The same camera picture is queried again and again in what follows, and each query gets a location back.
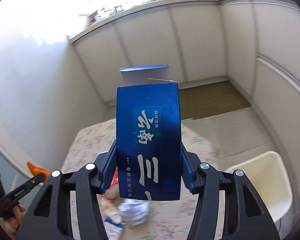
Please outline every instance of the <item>blue cardboard box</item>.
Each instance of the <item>blue cardboard box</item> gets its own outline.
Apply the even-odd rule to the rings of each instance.
[[[116,122],[120,197],[179,200],[182,163],[178,84],[118,87]]]

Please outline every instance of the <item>trash bin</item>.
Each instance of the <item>trash bin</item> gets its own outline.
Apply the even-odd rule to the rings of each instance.
[[[226,172],[242,170],[265,203],[274,222],[282,218],[292,204],[292,190],[280,155],[266,152],[246,162],[232,166]]]

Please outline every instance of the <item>silver screw head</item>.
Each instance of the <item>silver screw head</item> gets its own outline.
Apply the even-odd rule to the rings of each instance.
[[[207,163],[201,163],[201,164],[200,164],[200,168],[201,168],[201,169],[204,169],[204,170],[207,170],[207,169],[210,168],[210,165],[207,164]]]
[[[242,170],[236,170],[236,171],[235,171],[235,174],[236,174],[237,176],[239,176],[239,177],[241,177],[241,176],[244,175],[244,173],[243,173]]]
[[[88,163],[87,165],[86,165],[86,169],[87,170],[93,170],[95,168],[95,165],[93,164],[93,163]]]
[[[52,177],[58,177],[60,175],[60,171],[53,171],[51,175]]]

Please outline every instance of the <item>patterned tablecloth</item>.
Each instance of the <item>patterned tablecloth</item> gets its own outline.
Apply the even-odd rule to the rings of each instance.
[[[185,125],[181,126],[182,142],[187,151],[194,152],[202,162],[207,162],[217,169],[216,151],[208,140],[198,136]],[[109,120],[80,130],[72,143],[63,163],[63,173],[77,171],[87,163],[94,162],[99,153],[108,151],[116,139],[116,119]],[[75,192],[71,196],[73,234],[80,239],[76,214]],[[194,216],[198,195],[192,195],[182,182],[181,199],[175,201],[151,201],[150,217],[139,226],[127,225],[121,235],[122,240],[159,240],[187,238]],[[219,214],[215,239],[222,236],[224,200],[220,195]]]

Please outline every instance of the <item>floral tablecloth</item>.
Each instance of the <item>floral tablecloth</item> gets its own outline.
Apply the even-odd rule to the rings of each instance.
[[[207,162],[217,169],[215,162],[216,151],[212,143],[198,136],[195,132],[181,125],[182,142],[187,151],[194,152],[202,162]],[[116,119],[99,123],[80,130],[72,143],[69,153],[63,163],[63,173],[79,170],[87,163],[94,162],[99,153],[108,151],[116,139]],[[80,239],[76,214],[75,192],[71,196],[71,211],[73,234],[76,240]],[[179,203],[175,201],[151,201],[150,217],[146,223],[131,227],[127,225],[121,235],[121,240],[159,240],[187,238],[194,216],[198,195],[192,195],[181,186]],[[224,216],[224,200],[220,195],[219,214],[215,239],[222,236]]]

